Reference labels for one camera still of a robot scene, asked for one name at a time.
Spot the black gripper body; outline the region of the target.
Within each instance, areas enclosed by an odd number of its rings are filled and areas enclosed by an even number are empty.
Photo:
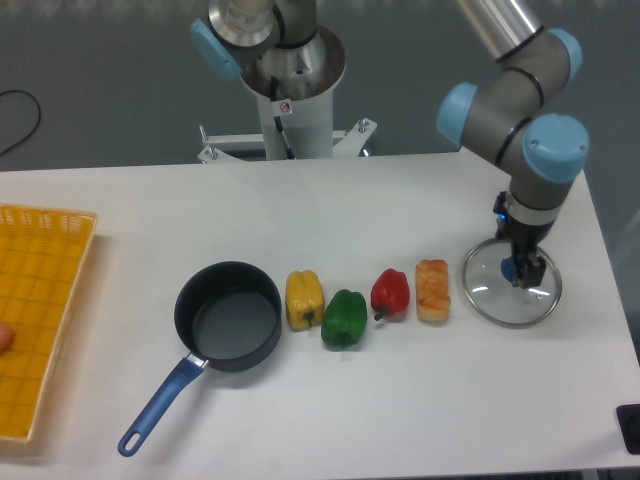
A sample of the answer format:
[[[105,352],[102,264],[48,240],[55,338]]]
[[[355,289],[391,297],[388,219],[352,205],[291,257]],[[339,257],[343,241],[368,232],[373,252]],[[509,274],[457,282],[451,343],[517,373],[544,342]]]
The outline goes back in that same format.
[[[539,210],[522,204],[510,191],[500,192],[493,207],[496,237],[511,243],[516,265],[538,261],[538,243],[556,220],[556,209]]]

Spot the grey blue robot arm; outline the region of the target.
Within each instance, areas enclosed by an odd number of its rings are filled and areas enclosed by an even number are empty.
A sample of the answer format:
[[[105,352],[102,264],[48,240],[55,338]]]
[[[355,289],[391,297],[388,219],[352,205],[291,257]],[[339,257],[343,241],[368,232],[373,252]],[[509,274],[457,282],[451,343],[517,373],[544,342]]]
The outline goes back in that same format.
[[[566,31],[546,29],[523,1],[459,7],[500,72],[483,87],[456,85],[439,107],[437,129],[510,176],[494,206],[496,235],[511,247],[501,270],[515,286],[536,287],[548,268],[539,242],[589,151],[579,121],[542,108],[574,78],[582,50]],[[319,24],[315,2],[213,1],[190,35],[214,69],[254,95],[268,159],[350,157],[364,145],[363,127],[333,137],[333,92],[346,53]]]

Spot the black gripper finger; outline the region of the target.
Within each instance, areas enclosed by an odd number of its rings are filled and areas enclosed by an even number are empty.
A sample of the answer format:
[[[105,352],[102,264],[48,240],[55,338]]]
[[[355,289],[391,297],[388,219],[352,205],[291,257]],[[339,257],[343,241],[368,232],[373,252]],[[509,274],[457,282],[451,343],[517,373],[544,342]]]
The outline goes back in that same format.
[[[542,256],[537,252],[518,253],[513,256],[513,262],[515,278],[512,280],[512,285],[514,287],[526,289],[541,285],[546,273],[546,261]]]

